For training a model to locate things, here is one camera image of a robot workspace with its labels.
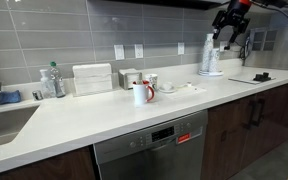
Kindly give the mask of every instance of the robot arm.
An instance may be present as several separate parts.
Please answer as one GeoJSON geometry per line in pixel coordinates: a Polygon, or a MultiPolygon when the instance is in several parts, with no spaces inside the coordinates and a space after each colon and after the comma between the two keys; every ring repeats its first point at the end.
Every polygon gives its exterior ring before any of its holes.
{"type": "Polygon", "coordinates": [[[244,18],[249,11],[252,2],[261,3],[264,6],[273,5],[282,8],[287,3],[284,0],[231,0],[226,11],[219,11],[212,26],[214,27],[213,39],[217,39],[221,30],[225,26],[233,27],[233,35],[230,38],[226,50],[230,49],[230,44],[235,42],[238,35],[245,33],[250,19],[244,18]]]}

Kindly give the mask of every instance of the electrical outlet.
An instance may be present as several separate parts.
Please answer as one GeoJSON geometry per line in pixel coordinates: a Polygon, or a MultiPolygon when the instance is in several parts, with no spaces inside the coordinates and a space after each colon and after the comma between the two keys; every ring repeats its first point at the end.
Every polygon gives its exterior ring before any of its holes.
{"type": "Polygon", "coordinates": [[[227,41],[221,41],[220,42],[220,52],[224,52],[225,51],[224,47],[226,47],[226,46],[227,46],[227,41]]]}
{"type": "Polygon", "coordinates": [[[115,50],[115,59],[116,60],[123,60],[124,57],[124,46],[123,45],[114,45],[115,50]]]}
{"type": "Polygon", "coordinates": [[[143,58],[143,44],[135,44],[135,58],[143,58]]]}
{"type": "Polygon", "coordinates": [[[178,43],[178,55],[184,54],[184,43],[178,43]]]}

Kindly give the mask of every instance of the blue sponge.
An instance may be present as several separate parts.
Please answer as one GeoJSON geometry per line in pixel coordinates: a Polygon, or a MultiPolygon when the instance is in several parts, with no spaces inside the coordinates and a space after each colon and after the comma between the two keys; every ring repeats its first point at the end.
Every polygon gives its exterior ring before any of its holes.
{"type": "Polygon", "coordinates": [[[0,92],[0,104],[17,102],[21,102],[21,94],[19,90],[14,92],[0,92]]]}

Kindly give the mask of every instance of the sink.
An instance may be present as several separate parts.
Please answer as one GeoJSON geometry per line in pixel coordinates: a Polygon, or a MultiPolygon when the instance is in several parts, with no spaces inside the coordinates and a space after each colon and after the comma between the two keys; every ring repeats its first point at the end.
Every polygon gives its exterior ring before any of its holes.
{"type": "Polygon", "coordinates": [[[15,139],[38,106],[0,113],[0,145],[15,139]]]}

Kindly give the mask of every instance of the floor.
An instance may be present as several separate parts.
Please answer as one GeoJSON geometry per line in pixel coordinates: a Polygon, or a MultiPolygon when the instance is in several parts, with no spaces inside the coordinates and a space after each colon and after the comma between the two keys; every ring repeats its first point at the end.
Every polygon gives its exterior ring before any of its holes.
{"type": "Polygon", "coordinates": [[[286,180],[288,141],[267,153],[229,180],[286,180]]]}

